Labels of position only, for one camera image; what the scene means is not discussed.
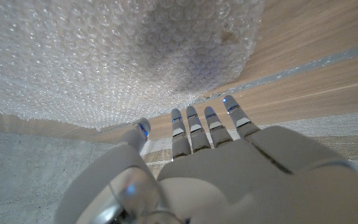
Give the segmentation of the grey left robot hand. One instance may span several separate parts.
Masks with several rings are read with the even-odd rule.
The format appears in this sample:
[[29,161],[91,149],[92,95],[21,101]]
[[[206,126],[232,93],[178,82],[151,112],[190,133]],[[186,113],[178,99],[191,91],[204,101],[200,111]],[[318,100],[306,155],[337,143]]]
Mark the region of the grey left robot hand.
[[64,193],[55,223],[358,223],[358,167],[280,126],[257,127],[223,99],[239,139],[207,107],[172,111],[172,159],[154,177],[138,119]]

